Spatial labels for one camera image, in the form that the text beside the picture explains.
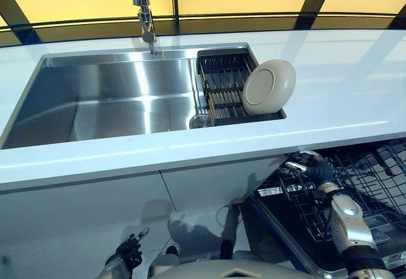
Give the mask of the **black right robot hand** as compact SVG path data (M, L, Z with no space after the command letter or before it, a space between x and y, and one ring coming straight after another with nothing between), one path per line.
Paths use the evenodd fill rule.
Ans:
M333 170L323 156L317 152L310 150L296 152L291 161L285 162L285 166L306 174L317 187L327 183L336 183Z

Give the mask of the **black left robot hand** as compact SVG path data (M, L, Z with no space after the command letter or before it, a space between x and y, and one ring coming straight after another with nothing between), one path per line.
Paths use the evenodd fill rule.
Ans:
M130 234L116 249L115 253L124 260L129 270L134 270L142 262L141 240L148 235L150 228L146 227L139 233Z

